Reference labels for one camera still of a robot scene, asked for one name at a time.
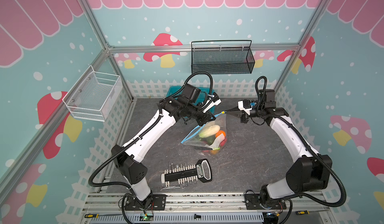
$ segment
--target label on tool set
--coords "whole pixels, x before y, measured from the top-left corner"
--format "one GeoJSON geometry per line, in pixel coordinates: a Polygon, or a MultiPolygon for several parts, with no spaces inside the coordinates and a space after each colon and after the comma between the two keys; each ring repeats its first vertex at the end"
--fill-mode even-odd
{"type": "Polygon", "coordinates": [[[196,165],[196,169],[197,169],[197,176],[198,176],[199,178],[204,177],[203,167],[201,166],[201,164],[196,165]]]}

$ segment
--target transparent plastic bag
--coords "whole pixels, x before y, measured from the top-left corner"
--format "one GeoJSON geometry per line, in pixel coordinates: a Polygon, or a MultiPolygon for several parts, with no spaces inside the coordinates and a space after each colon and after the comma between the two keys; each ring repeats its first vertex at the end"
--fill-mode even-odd
{"type": "Polygon", "coordinates": [[[202,155],[216,155],[227,142],[226,116],[220,113],[215,115],[216,120],[196,126],[181,143],[193,146],[202,155]]]}

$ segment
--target black mesh basket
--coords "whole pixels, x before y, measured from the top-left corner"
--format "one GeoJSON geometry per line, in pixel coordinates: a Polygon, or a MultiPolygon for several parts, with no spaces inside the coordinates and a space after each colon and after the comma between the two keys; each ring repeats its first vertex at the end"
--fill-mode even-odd
{"type": "Polygon", "coordinates": [[[251,40],[192,41],[192,73],[250,74],[255,59],[251,40]]]}

